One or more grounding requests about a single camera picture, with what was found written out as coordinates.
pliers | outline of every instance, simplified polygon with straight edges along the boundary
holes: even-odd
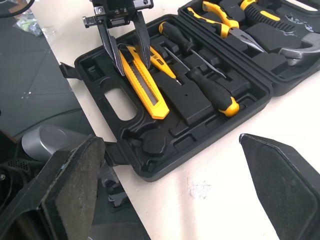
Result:
[[[210,24],[214,27],[217,33],[222,37],[226,38],[228,34],[232,34],[248,46],[258,50],[259,52],[266,53],[266,51],[247,33],[239,29],[239,23],[228,17],[226,12],[217,4],[203,1],[202,9],[205,12],[212,12],[219,16],[222,22],[213,21],[198,15],[191,7],[188,7],[188,13],[195,17],[199,22]]]

black rubber block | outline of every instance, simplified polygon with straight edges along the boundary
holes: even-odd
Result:
[[[281,48],[300,48],[301,39],[295,36],[295,32],[285,33],[266,23],[257,23],[245,30],[268,53],[278,53]]]

black tool handle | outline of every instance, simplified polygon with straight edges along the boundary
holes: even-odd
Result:
[[[183,48],[187,53],[196,48],[196,45],[193,42],[190,42],[184,37],[179,28],[166,21],[160,24],[159,31],[167,39],[178,44],[179,47]]]
[[[308,31],[302,25],[297,25],[288,20],[282,19],[278,15],[264,9],[257,3],[253,2],[247,5],[244,9],[244,14],[249,22],[253,25],[257,23],[265,23],[277,30],[284,31],[287,34],[293,34],[296,37],[303,38],[308,34]]]
[[[193,80],[209,101],[227,117],[232,117],[238,113],[239,104],[231,94],[220,84],[203,76],[200,69],[195,67],[186,76]]]

yellow utility knife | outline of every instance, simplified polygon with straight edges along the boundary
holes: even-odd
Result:
[[[129,45],[126,48],[132,55],[133,60],[127,61],[120,50],[124,74],[151,117],[153,119],[164,119],[169,113],[169,108],[154,79],[141,61],[136,49]]]

yellow and black handle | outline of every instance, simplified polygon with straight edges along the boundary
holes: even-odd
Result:
[[[183,48],[186,53],[189,53],[191,50],[194,50],[196,48],[196,45],[186,39],[182,32],[176,26],[166,21],[160,24],[159,32],[167,39]]]
[[[187,8],[187,12],[189,15],[196,18],[199,22],[204,24],[210,24],[212,27],[216,29],[217,34],[219,34],[222,38],[226,38],[228,36],[230,28],[239,28],[239,23],[236,20],[228,17],[226,12],[217,4],[213,4],[208,1],[202,2],[202,9],[206,12],[215,13],[222,22],[213,21],[211,19],[205,18],[197,14],[191,7]]]
[[[251,24],[265,23],[285,32],[290,32],[296,27],[291,22],[281,19],[279,16],[259,6],[257,0],[244,0],[240,8],[244,11],[246,19]]]
[[[203,1],[202,9],[205,12],[211,12],[218,15],[222,23],[229,26],[230,28],[237,28],[237,29],[239,28],[239,22],[230,18],[225,12],[225,10],[223,10],[223,8],[221,8],[219,5],[209,1]]]
[[[231,94],[220,84],[206,78],[200,69],[193,68],[187,73],[201,89],[208,100],[224,115],[232,117],[239,112],[240,106]]]
[[[214,27],[216,33],[219,34],[222,38],[226,38],[228,36],[230,27],[226,24],[202,17],[199,14],[197,14],[191,7],[188,7],[187,10],[188,13],[191,16],[195,17],[200,23],[210,24],[212,27]]]

